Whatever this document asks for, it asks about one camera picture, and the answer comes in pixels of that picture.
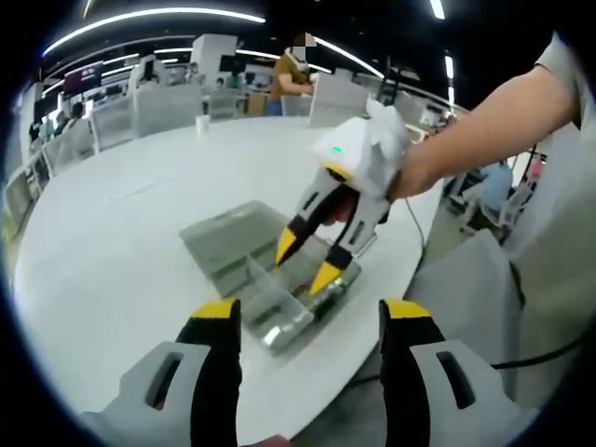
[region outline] forearm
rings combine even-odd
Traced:
[[[538,67],[495,90],[480,106],[441,134],[422,142],[415,159],[436,180],[486,166],[531,148],[571,121],[571,96]]]
[[[294,95],[300,95],[302,93],[306,93],[307,91],[307,85],[294,84],[293,82],[283,85],[282,88],[285,93]]]

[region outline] white table surface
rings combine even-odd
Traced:
[[[217,293],[179,231],[258,199],[289,218],[325,129],[249,118],[128,142],[53,179],[35,207],[15,273],[15,304],[41,367],[76,413],[100,411],[118,380]],[[441,184],[411,199],[428,235]],[[243,332],[238,440],[296,435],[347,384],[378,339],[377,303],[401,297],[421,257],[405,203],[359,259],[353,299],[307,346],[274,358]]]

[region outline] yellow shirt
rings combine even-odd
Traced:
[[[301,72],[296,67],[296,64],[290,59],[286,53],[281,56],[276,62],[276,66],[273,69],[273,85],[271,86],[271,95],[269,96],[272,100],[279,100],[281,99],[282,95],[294,95],[298,96],[295,93],[284,92],[283,87],[279,84],[279,76],[280,75],[291,75],[291,81],[294,84],[307,84],[308,83],[308,75],[306,73]]]

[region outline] human arm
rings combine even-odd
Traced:
[[[280,74],[279,84],[283,88],[284,93],[291,93],[294,95],[307,94],[312,95],[313,86],[310,84],[295,84],[291,81],[291,74]]]
[[[458,123],[406,152],[389,198],[425,192],[438,179],[514,156],[570,122],[572,92],[536,66],[495,90]]]

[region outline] gray sleeve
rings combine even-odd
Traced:
[[[579,103],[579,92],[576,79],[576,62],[569,48],[554,34],[550,45],[544,50],[542,56],[536,61],[551,72],[565,86],[576,103]]]

